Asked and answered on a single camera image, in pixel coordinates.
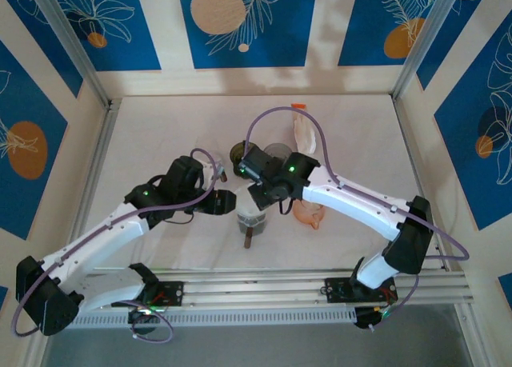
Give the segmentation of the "clear glass server brown handle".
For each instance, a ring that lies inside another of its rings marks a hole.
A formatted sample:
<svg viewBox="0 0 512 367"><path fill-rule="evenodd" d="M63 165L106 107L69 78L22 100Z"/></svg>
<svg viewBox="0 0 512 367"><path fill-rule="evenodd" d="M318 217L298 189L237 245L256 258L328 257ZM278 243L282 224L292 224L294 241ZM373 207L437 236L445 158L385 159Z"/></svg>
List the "clear glass server brown handle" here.
<svg viewBox="0 0 512 367"><path fill-rule="evenodd" d="M210 151L211 157L214 159L214 164L217 170L217 179L220 182L227 182L226 163L223 156L217 151Z"/></svg>

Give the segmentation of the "orange glass server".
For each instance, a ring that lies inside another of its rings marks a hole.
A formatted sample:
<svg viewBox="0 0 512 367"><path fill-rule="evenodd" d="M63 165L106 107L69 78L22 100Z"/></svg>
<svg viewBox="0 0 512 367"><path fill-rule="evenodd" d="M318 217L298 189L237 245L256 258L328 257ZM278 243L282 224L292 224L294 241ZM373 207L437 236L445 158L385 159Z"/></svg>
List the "orange glass server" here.
<svg viewBox="0 0 512 367"><path fill-rule="evenodd" d="M326 207L313 202L296 200L292 212L294 217L302 224L318 229L320 222L325 217Z"/></svg>

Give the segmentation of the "olive green plastic dripper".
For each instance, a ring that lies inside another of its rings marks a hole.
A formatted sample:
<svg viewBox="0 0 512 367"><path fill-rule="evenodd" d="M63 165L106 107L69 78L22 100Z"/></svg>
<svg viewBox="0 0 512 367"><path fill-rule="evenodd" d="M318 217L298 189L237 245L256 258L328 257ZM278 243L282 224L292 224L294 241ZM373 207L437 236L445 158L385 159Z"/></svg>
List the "olive green plastic dripper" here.
<svg viewBox="0 0 512 367"><path fill-rule="evenodd" d="M239 163L242 160L244 153L245 153L245 141L241 141L237 144L235 144L231 150L230 150L230 161L233 165L233 172L234 175L242 178L242 179L248 179L249 177L240 170Z"/></svg>

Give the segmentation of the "grey glass server brown handle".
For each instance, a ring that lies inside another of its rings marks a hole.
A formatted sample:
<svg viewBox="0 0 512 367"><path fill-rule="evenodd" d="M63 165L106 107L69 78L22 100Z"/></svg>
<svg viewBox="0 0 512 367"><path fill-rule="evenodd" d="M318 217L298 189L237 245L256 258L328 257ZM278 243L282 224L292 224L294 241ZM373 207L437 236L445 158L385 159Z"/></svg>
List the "grey glass server brown handle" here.
<svg viewBox="0 0 512 367"><path fill-rule="evenodd" d="M237 214L237 223L240 232L244 235L244 248L249 249L254 236L263 233L266 228L266 214L249 217Z"/></svg>

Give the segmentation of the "black controller box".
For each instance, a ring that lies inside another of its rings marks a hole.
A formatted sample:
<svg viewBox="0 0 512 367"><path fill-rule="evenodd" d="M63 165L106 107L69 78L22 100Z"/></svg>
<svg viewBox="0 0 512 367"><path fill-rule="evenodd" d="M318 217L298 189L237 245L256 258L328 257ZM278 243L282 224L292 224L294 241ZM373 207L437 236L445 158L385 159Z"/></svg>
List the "black controller box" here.
<svg viewBox="0 0 512 367"><path fill-rule="evenodd" d="M356 322L354 325L359 329L375 331L375 328L383 319L389 317L391 310L387 307L356 307Z"/></svg>
<svg viewBox="0 0 512 367"><path fill-rule="evenodd" d="M160 319L155 312L148 309L133 309L128 313L128 324L136 328L138 325L156 325Z"/></svg>

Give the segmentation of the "aluminium table side rail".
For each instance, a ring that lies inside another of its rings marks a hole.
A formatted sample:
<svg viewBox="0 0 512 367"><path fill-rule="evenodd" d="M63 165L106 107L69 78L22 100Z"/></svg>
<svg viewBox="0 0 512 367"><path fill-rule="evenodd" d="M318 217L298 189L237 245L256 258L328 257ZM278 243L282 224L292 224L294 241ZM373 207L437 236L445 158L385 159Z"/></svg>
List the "aluminium table side rail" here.
<svg viewBox="0 0 512 367"><path fill-rule="evenodd" d="M420 149L414 136L414 131L411 127L409 118L407 117L406 109L402 104L402 101L394 101L394 109L397 114L397 119L402 130L403 139L404 142L406 143L406 148L408 150L410 161L414 169L414 176L418 185L418 189L421 195L430 202L434 225L436 225L439 229L444 230L442 224L440 225L436 219L438 217L439 211L434 203L434 197L430 195L431 193L426 183L426 167L424 166ZM445 239L440 237L438 234L434 234L433 241L434 244L437 246L435 254L440 256L454 255L452 245L448 241L445 241ZM439 259L439 261L447 271L454 271L456 269L460 269L460 267L457 266L455 264L455 261L453 260L444 258Z"/></svg>
<svg viewBox="0 0 512 367"><path fill-rule="evenodd" d="M114 126L121 103L121 98L115 98L112 100L109 109L106 111L106 116L103 119L102 128L100 130L94 154L91 159L90 168L86 176L86 183L78 206L78 212L76 213L74 224L72 226L70 234L71 240L76 239L85 231L87 218L97 189L98 180L105 161L108 146L110 144L110 139L114 132Z"/></svg>

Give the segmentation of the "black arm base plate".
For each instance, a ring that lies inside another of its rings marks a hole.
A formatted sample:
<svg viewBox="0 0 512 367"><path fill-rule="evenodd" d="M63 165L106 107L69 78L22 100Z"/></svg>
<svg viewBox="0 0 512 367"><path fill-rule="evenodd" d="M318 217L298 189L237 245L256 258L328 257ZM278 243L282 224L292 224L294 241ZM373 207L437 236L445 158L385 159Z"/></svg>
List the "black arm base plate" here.
<svg viewBox="0 0 512 367"><path fill-rule="evenodd" d="M182 305L183 290L183 281L158 281L142 291L141 302L150 307L179 307Z"/></svg>
<svg viewBox="0 0 512 367"><path fill-rule="evenodd" d="M384 303L398 300L394 279L388 278L377 289L371 289L351 277L330 277L324 280L321 293L328 303Z"/></svg>

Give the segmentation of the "aluminium front rail beam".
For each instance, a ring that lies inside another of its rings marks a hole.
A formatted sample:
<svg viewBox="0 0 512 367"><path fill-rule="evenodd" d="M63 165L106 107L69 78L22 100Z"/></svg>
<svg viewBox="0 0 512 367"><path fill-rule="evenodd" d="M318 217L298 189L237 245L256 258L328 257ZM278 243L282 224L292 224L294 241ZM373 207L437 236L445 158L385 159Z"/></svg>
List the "aluminium front rail beam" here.
<svg viewBox="0 0 512 367"><path fill-rule="evenodd" d="M161 281L184 283L182 306L187 309L295 308L326 306L320 293L327 278L349 277L342 269L177 270L156 269ZM474 295L462 271L428 269L395 279L398 298L409 305L470 304Z"/></svg>

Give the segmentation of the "aluminium frame post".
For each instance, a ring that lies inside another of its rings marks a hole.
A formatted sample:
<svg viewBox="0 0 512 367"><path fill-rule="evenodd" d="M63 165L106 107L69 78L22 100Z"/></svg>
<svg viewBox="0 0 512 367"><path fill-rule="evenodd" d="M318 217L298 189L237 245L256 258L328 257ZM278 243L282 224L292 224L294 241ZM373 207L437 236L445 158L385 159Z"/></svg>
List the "aluminium frame post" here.
<svg viewBox="0 0 512 367"><path fill-rule="evenodd" d="M104 110L110 108L111 100L100 82L96 70L57 0L35 0L52 31L66 51L82 79Z"/></svg>
<svg viewBox="0 0 512 367"><path fill-rule="evenodd" d="M407 56L398 79L390 93L393 103L405 93L411 79L430 50L446 17L456 0L435 0L423 27Z"/></svg>

